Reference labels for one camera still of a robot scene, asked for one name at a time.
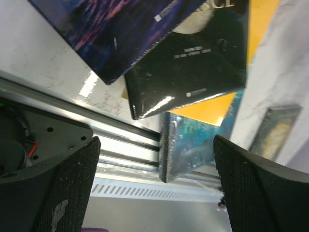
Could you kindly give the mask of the purple galaxy cover book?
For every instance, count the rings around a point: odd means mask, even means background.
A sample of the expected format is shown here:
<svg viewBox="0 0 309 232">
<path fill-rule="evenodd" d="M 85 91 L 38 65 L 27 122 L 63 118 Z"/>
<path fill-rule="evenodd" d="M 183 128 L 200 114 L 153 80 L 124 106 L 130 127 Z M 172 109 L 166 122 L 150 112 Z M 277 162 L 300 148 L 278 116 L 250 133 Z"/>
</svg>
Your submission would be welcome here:
<svg viewBox="0 0 309 232">
<path fill-rule="evenodd" d="M 33 0 L 31 5 L 107 85 L 201 5 L 200 0 Z"/>
</svg>

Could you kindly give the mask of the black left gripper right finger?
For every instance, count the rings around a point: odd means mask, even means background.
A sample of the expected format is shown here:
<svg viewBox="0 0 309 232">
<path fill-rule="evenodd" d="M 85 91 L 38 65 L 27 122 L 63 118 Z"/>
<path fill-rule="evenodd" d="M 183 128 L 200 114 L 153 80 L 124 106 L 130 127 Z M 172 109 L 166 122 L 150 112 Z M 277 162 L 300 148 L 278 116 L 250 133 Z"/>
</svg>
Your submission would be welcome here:
<svg viewBox="0 0 309 232">
<path fill-rule="evenodd" d="M 309 175 L 216 135 L 214 158 L 234 232 L 307 232 Z"/>
</svg>

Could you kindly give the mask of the black moon cover book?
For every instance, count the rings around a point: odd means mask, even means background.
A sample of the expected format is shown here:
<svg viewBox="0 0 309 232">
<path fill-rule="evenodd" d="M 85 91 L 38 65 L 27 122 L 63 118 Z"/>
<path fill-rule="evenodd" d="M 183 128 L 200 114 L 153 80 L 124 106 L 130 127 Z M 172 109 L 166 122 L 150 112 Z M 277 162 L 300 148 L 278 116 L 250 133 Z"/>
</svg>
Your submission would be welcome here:
<svg viewBox="0 0 309 232">
<path fill-rule="evenodd" d="M 196 32 L 183 22 L 126 74 L 134 120 L 245 88 L 249 1 L 209 0 Z"/>
</svg>

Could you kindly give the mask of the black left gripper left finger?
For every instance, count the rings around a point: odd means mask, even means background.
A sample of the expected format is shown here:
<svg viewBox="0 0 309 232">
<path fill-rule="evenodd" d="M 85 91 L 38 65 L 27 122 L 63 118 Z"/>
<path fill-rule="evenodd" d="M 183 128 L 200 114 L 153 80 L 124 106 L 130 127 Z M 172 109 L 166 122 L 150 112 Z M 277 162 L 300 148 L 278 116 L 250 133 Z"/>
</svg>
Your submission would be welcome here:
<svg viewBox="0 0 309 232">
<path fill-rule="evenodd" d="M 2 232 L 79 232 L 100 154 L 97 136 L 0 178 Z"/>
</svg>

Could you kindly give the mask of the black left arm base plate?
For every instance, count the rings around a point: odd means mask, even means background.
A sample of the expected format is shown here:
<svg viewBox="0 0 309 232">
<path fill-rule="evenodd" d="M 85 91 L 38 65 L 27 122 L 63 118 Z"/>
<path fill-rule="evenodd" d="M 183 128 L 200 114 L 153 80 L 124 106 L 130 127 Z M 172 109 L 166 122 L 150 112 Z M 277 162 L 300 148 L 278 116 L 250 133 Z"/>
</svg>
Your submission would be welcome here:
<svg viewBox="0 0 309 232">
<path fill-rule="evenodd" d="M 71 150 L 92 136 L 84 123 L 0 99 L 1 175 Z"/>
</svg>

